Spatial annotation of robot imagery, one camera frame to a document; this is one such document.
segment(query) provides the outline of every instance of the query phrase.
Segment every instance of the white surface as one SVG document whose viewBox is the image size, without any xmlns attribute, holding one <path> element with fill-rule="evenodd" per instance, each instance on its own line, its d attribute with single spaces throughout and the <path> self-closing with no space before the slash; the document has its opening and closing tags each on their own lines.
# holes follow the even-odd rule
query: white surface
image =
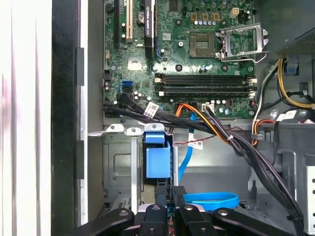
<svg viewBox="0 0 315 236">
<path fill-rule="evenodd" d="M 51 234 L 51 25 L 51 0 L 0 1 L 1 236 Z"/>
</svg>

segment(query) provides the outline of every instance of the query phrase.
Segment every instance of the metal bracket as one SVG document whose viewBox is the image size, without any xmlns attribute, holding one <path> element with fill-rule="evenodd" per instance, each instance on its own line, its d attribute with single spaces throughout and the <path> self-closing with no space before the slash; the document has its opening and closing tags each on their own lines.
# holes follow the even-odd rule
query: metal bracket
<svg viewBox="0 0 315 236">
<path fill-rule="evenodd" d="M 232 53 L 232 46 L 231 46 L 231 39 L 232 34 L 235 32 L 243 32 L 246 30 L 252 30 L 255 31 L 255 37 L 256 40 L 256 50 L 253 51 L 242 51 L 237 54 Z M 222 43 L 221 50 L 216 53 L 216 57 L 220 58 L 221 61 L 245 61 L 245 60 L 252 60 L 254 63 L 259 63 L 262 61 L 266 56 L 268 52 L 264 52 L 263 48 L 266 46 L 266 44 L 269 42 L 268 39 L 264 38 L 264 36 L 268 35 L 268 31 L 264 30 L 261 27 L 260 23 L 252 24 L 252 25 L 245 25 L 245 26 L 238 26 L 233 28 L 227 28 L 227 29 L 220 29 L 218 33 L 216 33 L 216 36 L 220 38 Z M 245 56 L 251 56 L 256 54 L 264 54 L 263 58 L 261 58 L 259 61 L 255 61 L 254 59 L 247 58 L 247 59 L 231 59 L 234 57 L 245 57 Z"/>
<path fill-rule="evenodd" d="M 89 137 L 101 137 L 107 133 L 124 133 L 127 136 L 141 136 L 143 132 L 164 132 L 165 127 L 160 123 L 150 123 L 144 125 L 144 130 L 138 127 L 132 127 L 125 130 L 122 124 L 111 124 L 106 130 L 90 132 Z"/>
</svg>

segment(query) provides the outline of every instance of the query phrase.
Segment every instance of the yellow wire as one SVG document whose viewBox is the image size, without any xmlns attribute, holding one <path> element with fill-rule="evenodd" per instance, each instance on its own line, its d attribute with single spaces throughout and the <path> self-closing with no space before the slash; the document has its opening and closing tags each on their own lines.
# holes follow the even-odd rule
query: yellow wire
<svg viewBox="0 0 315 236">
<path fill-rule="evenodd" d="M 185 107 L 187 107 L 187 108 L 189 108 L 189 109 L 191 109 L 191 110 L 193 110 L 194 112 L 196 112 L 196 113 L 199 115 L 199 117 L 201 117 L 201 118 L 203 119 L 203 121 L 204 121 L 208 126 L 211 127 L 211 129 L 213 130 L 213 132 L 214 132 L 218 137 L 221 138 L 222 141 L 227 142 L 227 141 L 219 134 L 219 132 L 216 130 L 215 126 L 213 126 L 213 125 L 208 121 L 208 119 L 207 119 L 202 113 L 200 113 L 196 108 L 194 108 L 194 107 L 192 107 L 192 106 L 190 106 L 190 105 L 188 105 L 188 104 L 186 104 L 186 103 L 183 103 L 182 105 L 185 106 Z"/>
<path fill-rule="evenodd" d="M 284 96 L 286 98 L 286 100 L 288 100 L 291 104 L 293 104 L 297 107 L 312 108 L 315 104 L 309 105 L 309 104 L 304 104 L 304 103 L 300 103 L 300 102 L 295 102 L 291 98 L 289 98 L 288 95 L 286 94 L 285 88 L 284 88 L 284 83 L 283 83 L 283 72 L 282 72 L 283 63 L 284 63 L 284 59 L 281 59 L 279 65 L 278 65 L 278 81 L 279 81 L 282 96 Z"/>
</svg>

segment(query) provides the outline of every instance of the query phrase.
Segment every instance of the sata port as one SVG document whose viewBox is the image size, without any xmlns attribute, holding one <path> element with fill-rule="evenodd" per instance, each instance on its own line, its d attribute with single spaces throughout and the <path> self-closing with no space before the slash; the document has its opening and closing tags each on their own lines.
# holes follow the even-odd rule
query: sata port
<svg viewBox="0 0 315 236">
<path fill-rule="evenodd" d="M 122 87 L 123 92 L 132 92 L 132 86 L 124 86 Z"/>
<path fill-rule="evenodd" d="M 133 86 L 133 81 L 122 81 L 122 86 Z"/>
</svg>

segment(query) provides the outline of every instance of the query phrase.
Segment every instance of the pci slot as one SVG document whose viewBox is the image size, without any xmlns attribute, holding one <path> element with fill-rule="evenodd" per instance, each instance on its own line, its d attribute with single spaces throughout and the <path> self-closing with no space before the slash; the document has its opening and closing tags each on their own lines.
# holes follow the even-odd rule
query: pci slot
<svg viewBox="0 0 315 236">
<path fill-rule="evenodd" d="M 127 23 L 126 23 L 126 41 L 132 42 L 133 32 L 133 0 L 126 0 Z"/>
<path fill-rule="evenodd" d="M 114 24 L 115 24 L 115 29 L 114 30 L 114 42 L 115 42 L 115 48 L 119 50 L 119 45 L 120 45 L 120 0 L 115 0 L 114 1 Z"/>
</svg>

